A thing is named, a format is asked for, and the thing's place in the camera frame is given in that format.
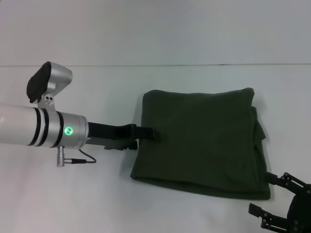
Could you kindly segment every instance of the folded towel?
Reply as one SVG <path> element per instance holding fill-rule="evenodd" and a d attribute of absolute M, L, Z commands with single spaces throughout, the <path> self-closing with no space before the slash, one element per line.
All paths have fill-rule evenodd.
<path fill-rule="evenodd" d="M 150 91 L 144 127 L 157 140 L 140 140 L 134 180 L 204 195 L 268 200 L 264 132 L 252 107 L 254 90 L 220 94 Z"/>

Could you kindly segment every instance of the dark green towel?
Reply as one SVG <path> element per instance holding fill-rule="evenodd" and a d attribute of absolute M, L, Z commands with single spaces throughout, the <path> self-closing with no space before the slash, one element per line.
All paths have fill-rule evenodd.
<path fill-rule="evenodd" d="M 162 187 L 226 198 L 267 200 L 264 132 L 252 107 L 254 90 L 220 94 L 150 91 L 141 125 L 157 140 L 141 140 L 131 177 Z"/>

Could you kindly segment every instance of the green indicator ring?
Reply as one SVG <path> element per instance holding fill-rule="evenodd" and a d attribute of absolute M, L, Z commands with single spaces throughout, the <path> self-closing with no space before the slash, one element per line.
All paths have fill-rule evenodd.
<path fill-rule="evenodd" d="M 73 128 L 68 126 L 68 127 L 65 128 L 64 132 L 65 132 L 66 135 L 70 136 L 70 135 L 73 134 Z"/>

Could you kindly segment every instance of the cable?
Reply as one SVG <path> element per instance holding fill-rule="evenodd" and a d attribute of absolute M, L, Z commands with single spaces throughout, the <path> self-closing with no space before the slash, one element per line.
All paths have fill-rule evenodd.
<path fill-rule="evenodd" d="M 94 157 L 92 157 L 92 156 L 88 155 L 87 153 L 83 152 L 81 149 L 79 149 L 79 152 L 81 152 L 81 153 L 84 154 L 85 156 L 87 156 L 87 157 L 91 158 L 92 160 L 94 160 L 94 161 L 87 161 L 87 162 L 86 162 L 87 164 L 94 164 L 94 163 L 97 162 L 97 160 L 96 160 Z"/>

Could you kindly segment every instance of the white background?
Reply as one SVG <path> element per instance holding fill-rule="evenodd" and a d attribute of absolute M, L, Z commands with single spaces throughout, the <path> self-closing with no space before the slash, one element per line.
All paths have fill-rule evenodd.
<path fill-rule="evenodd" d="M 47 60 L 72 83 L 58 111 L 91 122 L 140 124 L 152 89 L 217 93 L 255 90 L 269 171 L 311 181 L 310 1 L 2 0 L 0 102 L 32 106 L 30 77 Z M 187 65 L 142 67 L 143 65 Z M 138 67 L 103 67 L 103 66 Z M 98 162 L 56 167 L 56 150 L 0 145 L 0 232 L 260 233 L 248 200 L 209 197 L 133 181 L 136 151 L 86 145 Z M 70 158 L 83 158 L 66 150 Z M 253 201 L 286 216 L 293 194 L 272 187 Z"/>

